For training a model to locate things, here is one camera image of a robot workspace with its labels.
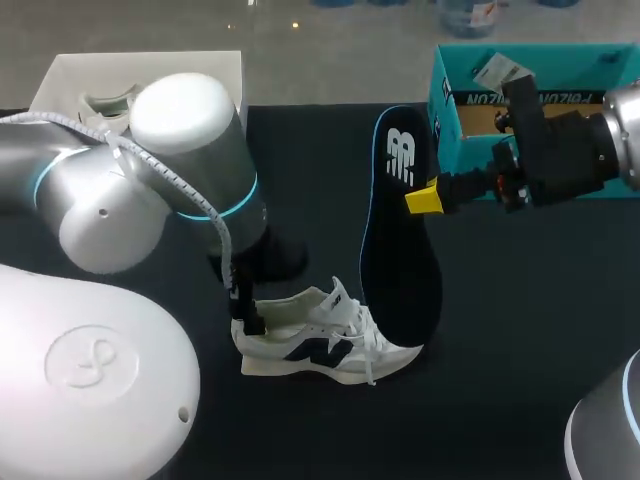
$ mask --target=cable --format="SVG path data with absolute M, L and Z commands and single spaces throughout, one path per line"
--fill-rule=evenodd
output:
M 138 158 L 142 159 L 147 165 L 158 172 L 171 185 L 173 185 L 180 192 L 186 195 L 189 200 L 191 200 L 200 210 L 202 210 L 202 212 L 207 217 L 209 217 L 211 223 L 213 223 L 213 226 L 220 236 L 220 243 L 222 245 L 222 282 L 227 290 L 233 290 L 233 278 L 231 275 L 232 243 L 231 234 L 229 233 L 227 224 L 224 223 L 224 220 L 218 214 L 217 210 L 213 208 L 213 205 L 211 205 L 207 201 L 207 199 L 204 198 L 195 188 L 189 185 L 186 180 L 182 179 L 180 176 L 178 176 L 177 173 L 167 167 L 164 163 L 155 158 L 149 152 L 143 150 L 139 145 L 136 145 L 131 140 L 123 137 L 113 136 L 109 137 L 109 142 L 107 142 L 107 137 L 104 133 L 101 133 L 98 130 L 87 128 L 81 123 L 76 122 L 75 120 L 71 120 L 64 115 L 51 112 L 25 112 L 11 115 L 9 117 L 0 118 L 0 124 L 39 121 L 61 125 L 75 132 L 81 133 L 82 135 L 85 135 L 89 138 L 92 138 L 100 143 L 115 143 L 118 147 L 121 147 L 128 152 L 131 152 Z

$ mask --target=sneaker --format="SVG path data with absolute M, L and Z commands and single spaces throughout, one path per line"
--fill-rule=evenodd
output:
M 111 98 L 82 94 L 79 99 L 78 119 L 80 123 L 94 130 L 107 129 L 116 135 L 122 135 L 129 128 L 129 110 L 141 91 L 142 87 L 135 84 L 121 95 Z
M 378 330 L 369 309 L 349 298 L 337 278 L 333 292 L 311 287 L 284 300 L 256 302 L 267 334 L 247 336 L 232 320 L 231 336 L 243 355 L 244 375 L 324 373 L 353 385 L 386 377 L 411 363 L 422 347 L 402 348 Z

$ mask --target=insole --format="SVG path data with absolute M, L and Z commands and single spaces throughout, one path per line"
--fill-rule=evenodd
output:
M 410 215 L 404 199 L 425 188 L 430 155 L 429 129 L 417 110 L 398 106 L 380 115 L 360 281 L 382 334 L 405 347 L 428 343 L 442 308 L 442 275 L 424 219 Z

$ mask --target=label on box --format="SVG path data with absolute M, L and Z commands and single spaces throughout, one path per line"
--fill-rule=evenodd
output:
M 527 75 L 535 76 L 528 68 L 517 64 L 501 53 L 496 53 L 485 66 L 482 67 L 473 81 L 484 88 L 501 94 L 503 83 L 517 80 Z
M 496 23 L 498 16 L 498 0 L 487 3 L 477 3 L 471 11 L 471 27 L 490 27 Z
M 604 90 L 543 90 L 540 103 L 546 104 L 602 104 Z M 459 90 L 453 92 L 456 105 L 504 105 L 504 95 L 495 92 Z

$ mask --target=logo on robot base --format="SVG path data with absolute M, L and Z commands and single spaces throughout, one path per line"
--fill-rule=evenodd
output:
M 138 355 L 115 330 L 84 325 L 53 342 L 45 360 L 47 381 L 73 400 L 105 404 L 121 397 L 138 376 Z

